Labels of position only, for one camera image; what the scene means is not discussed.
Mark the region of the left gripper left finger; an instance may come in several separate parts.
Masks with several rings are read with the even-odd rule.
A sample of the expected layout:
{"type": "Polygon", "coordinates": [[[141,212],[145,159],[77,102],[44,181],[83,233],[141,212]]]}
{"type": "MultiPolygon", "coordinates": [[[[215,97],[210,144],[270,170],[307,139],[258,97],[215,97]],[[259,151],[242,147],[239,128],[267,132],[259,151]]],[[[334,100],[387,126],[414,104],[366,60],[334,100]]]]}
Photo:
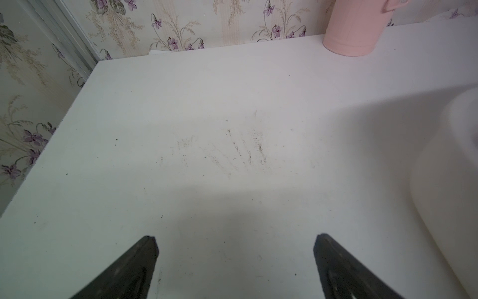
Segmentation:
{"type": "Polygon", "coordinates": [[[145,299],[159,257],[153,236],[144,236],[73,299],[145,299]]]}

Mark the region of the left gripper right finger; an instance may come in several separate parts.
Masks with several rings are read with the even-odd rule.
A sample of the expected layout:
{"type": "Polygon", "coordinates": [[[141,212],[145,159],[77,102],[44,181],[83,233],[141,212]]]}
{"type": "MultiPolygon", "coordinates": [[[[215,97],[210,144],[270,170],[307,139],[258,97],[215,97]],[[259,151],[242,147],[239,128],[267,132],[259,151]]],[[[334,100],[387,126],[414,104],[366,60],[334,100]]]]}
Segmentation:
{"type": "Polygon", "coordinates": [[[402,298],[330,235],[317,235],[313,253],[327,299],[402,298]]]}

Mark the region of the white plastic storage box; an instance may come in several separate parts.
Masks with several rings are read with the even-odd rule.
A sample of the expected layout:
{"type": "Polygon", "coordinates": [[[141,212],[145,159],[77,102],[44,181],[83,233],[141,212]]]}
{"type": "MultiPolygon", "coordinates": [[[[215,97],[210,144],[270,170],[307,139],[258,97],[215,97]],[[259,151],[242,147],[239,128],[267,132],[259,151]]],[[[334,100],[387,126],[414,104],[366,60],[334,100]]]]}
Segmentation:
{"type": "Polygon", "coordinates": [[[478,296],[478,90],[454,98],[419,155],[412,199],[470,298],[478,296]]]}

